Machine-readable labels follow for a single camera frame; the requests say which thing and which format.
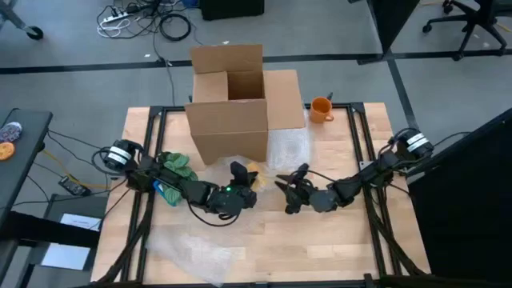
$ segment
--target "cardboard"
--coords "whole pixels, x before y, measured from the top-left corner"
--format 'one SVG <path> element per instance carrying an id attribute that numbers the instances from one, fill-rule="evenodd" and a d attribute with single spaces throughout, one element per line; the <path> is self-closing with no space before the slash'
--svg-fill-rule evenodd
<path id="1" fill-rule="evenodd" d="M 263 71 L 262 55 L 261 45 L 190 50 L 194 96 L 185 111 L 205 164 L 234 155 L 264 162 L 269 130 L 305 126 L 297 72 Z"/>

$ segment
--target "chair wheel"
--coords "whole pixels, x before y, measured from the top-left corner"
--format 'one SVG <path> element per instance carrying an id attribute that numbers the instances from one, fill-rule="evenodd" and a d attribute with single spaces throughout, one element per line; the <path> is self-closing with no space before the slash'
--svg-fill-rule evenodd
<path id="1" fill-rule="evenodd" d="M 454 10 L 454 7 L 452 5 L 448 5 L 448 6 L 444 6 L 444 8 L 442 8 L 442 11 L 448 15 L 451 13 L 451 11 Z"/>
<path id="2" fill-rule="evenodd" d="M 29 36 L 29 38 L 33 39 L 33 40 L 41 40 L 42 37 L 44 36 L 44 33 L 42 32 L 42 30 L 36 26 L 31 26 L 30 28 L 32 28 L 32 30 L 36 33 L 36 35 L 27 32 L 26 34 Z"/>
<path id="3" fill-rule="evenodd" d="M 431 24 L 426 24 L 423 27 L 423 33 L 429 33 L 431 30 L 432 30 L 432 25 Z"/>
<path id="4" fill-rule="evenodd" d="M 464 54 L 462 54 L 462 53 L 457 53 L 454 56 L 452 56 L 452 59 L 454 61 L 460 61 L 462 58 L 464 58 Z"/>

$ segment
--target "wooden tabletop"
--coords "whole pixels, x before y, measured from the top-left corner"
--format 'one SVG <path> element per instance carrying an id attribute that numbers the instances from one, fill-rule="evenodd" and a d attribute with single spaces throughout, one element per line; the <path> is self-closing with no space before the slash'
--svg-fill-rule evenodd
<path id="1" fill-rule="evenodd" d="M 384 146 L 392 135 L 390 121 L 383 103 L 366 103 L 366 116 L 374 147 Z M 143 143 L 149 108 L 129 108 L 123 139 Z M 151 153 L 158 120 L 155 120 Z M 314 153 L 310 167 L 331 178 L 345 178 L 358 172 L 350 128 L 345 110 L 334 110 L 334 121 L 310 127 Z M 366 157 L 362 128 L 359 138 Z M 190 166 L 203 175 L 205 165 L 190 136 L 184 112 L 168 113 L 163 151 L 190 156 Z M 316 186 L 325 186 L 326 180 L 316 175 L 310 178 Z M 393 184 L 407 189 L 404 178 L 395 175 Z M 107 209 L 121 196 L 121 187 L 110 193 Z M 410 199 L 400 190 L 387 189 L 387 205 L 394 235 L 410 258 L 424 271 L 428 262 Z M 128 194 L 106 218 L 96 254 L 92 280 L 105 274 L 119 256 L 126 242 L 134 194 Z M 197 220 L 186 205 L 169 206 L 156 195 L 152 221 L 155 228 L 185 231 L 217 245 L 229 248 L 234 263 L 225 282 L 293 282 L 361 279 L 364 273 L 378 278 L 371 242 L 370 229 L 362 194 L 345 208 L 319 214 L 303 206 L 299 214 L 284 213 L 286 201 L 277 187 L 258 194 L 252 210 L 243 210 L 239 220 L 225 228 L 211 228 Z M 386 242 L 382 239 L 386 268 L 392 272 Z M 130 279 L 135 276 L 138 248 L 134 250 Z M 172 261 L 148 253 L 144 283 L 183 284 L 203 283 Z"/>

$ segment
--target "white paper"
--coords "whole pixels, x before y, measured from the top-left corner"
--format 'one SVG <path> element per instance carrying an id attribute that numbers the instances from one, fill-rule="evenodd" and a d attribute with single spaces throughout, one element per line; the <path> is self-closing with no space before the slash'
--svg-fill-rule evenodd
<path id="1" fill-rule="evenodd" d="M 64 213 L 60 223 L 98 231 L 101 219 Z M 83 270 L 90 248 L 51 243 L 41 265 Z"/>

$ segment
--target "power strip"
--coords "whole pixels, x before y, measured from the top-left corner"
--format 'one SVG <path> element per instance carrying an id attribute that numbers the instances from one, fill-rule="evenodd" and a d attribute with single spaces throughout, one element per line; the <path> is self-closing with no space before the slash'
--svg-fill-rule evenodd
<path id="1" fill-rule="evenodd" d="M 116 17 L 109 16 L 107 18 L 104 18 L 103 19 L 103 23 L 110 23 L 110 22 L 113 22 L 113 21 L 116 21 L 116 20 L 120 20 L 120 19 L 126 18 L 128 16 L 131 16 L 131 14 L 128 14 L 127 12 L 118 12 L 118 16 L 116 16 Z"/>

